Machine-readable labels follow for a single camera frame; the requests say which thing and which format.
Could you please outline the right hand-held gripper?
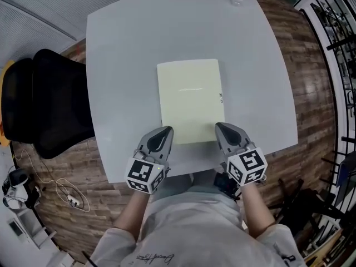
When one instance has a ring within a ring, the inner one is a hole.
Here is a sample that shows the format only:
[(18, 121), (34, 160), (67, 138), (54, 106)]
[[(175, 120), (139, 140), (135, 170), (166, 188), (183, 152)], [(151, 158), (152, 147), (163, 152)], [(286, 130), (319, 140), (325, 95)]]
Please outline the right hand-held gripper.
[(225, 155), (226, 172), (240, 186), (261, 180), (266, 172), (268, 163), (261, 148), (256, 147), (247, 133), (230, 123), (215, 124), (215, 135), (222, 151), (232, 151)]

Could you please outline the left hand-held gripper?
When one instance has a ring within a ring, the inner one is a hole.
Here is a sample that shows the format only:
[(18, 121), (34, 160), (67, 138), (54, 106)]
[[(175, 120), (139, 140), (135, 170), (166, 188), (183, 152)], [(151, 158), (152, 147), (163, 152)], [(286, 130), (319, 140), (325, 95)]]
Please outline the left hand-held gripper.
[(173, 138), (171, 126), (156, 128), (142, 137), (126, 166), (125, 181), (131, 189), (150, 195), (155, 193), (170, 170), (167, 159)]

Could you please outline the pale yellow box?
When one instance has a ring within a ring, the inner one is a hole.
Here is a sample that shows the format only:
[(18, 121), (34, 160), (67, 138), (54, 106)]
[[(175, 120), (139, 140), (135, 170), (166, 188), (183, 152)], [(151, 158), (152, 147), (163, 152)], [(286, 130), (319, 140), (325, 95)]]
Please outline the pale yellow box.
[(174, 129), (176, 145), (215, 141), (214, 127), (225, 121), (216, 59), (157, 65), (163, 126)]

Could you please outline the person's left forearm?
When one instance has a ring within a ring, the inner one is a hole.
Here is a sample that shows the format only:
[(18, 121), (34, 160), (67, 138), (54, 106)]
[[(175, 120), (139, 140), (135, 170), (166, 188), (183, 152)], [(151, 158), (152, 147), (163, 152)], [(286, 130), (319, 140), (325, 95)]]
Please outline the person's left forearm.
[(135, 191), (128, 204), (113, 222), (113, 227), (127, 231), (137, 241), (150, 195)]

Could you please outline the person's right forearm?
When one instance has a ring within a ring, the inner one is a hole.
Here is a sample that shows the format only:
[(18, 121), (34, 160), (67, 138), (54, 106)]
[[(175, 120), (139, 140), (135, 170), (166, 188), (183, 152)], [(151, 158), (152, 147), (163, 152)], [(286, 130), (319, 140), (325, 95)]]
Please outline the person's right forearm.
[(276, 224), (255, 183), (241, 187), (246, 224), (250, 236), (258, 238), (267, 228)]

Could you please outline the black battery pack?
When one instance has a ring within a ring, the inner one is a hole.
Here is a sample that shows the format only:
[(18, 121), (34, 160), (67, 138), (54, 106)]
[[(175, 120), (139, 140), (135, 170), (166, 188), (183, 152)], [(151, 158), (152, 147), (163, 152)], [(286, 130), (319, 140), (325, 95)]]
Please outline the black battery pack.
[(238, 201), (240, 200), (241, 192), (239, 192), (240, 185), (232, 178), (229, 178), (228, 174), (217, 173), (214, 180), (214, 185), (229, 198)]

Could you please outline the person's light blue jeans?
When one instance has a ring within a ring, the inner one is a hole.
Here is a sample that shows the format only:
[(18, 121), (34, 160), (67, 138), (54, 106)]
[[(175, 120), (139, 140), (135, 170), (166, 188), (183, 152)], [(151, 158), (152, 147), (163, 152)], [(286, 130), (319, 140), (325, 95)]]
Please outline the person's light blue jeans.
[(167, 177), (162, 181), (156, 192), (153, 194), (152, 202), (185, 192), (220, 194), (221, 191), (214, 185), (216, 174), (217, 172), (212, 169), (193, 174)]

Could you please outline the person's white t-shirt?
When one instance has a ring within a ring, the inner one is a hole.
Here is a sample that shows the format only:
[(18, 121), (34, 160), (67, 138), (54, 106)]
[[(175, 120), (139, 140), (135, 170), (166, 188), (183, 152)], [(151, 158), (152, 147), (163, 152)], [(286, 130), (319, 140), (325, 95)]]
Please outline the person's white t-shirt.
[(287, 226), (253, 238), (234, 200), (206, 192), (148, 202), (137, 241), (109, 228), (90, 259), (97, 267), (306, 267)]

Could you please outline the black office chair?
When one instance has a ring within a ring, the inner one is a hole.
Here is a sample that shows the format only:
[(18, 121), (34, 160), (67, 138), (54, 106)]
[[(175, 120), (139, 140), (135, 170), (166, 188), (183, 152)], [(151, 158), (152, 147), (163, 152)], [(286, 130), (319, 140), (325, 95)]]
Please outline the black office chair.
[(94, 135), (85, 64), (42, 49), (3, 69), (0, 136), (52, 159)]

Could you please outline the black metal railing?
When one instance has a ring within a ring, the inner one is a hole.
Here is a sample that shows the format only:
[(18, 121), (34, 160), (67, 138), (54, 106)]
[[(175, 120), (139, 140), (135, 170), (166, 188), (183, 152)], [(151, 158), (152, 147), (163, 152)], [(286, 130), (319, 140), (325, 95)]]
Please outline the black metal railing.
[(356, 0), (298, 0), (319, 42), (330, 77), (335, 108), (335, 145), (323, 161), (333, 206), (346, 213), (356, 205)]

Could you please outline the black white headset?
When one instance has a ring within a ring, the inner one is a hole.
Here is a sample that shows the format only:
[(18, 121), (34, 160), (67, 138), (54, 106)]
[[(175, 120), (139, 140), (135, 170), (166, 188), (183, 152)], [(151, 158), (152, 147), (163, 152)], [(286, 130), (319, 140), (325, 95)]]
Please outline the black white headset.
[(41, 196), (40, 188), (25, 169), (8, 173), (2, 185), (3, 203), (11, 210), (33, 209)]

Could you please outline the white shelf unit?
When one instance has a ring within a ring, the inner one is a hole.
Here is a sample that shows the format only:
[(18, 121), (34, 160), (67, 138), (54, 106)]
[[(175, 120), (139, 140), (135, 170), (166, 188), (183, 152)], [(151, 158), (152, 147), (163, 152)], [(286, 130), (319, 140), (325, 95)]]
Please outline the white shelf unit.
[(0, 204), (0, 265), (3, 267), (72, 267), (75, 260), (48, 236), (33, 210), (20, 217)]

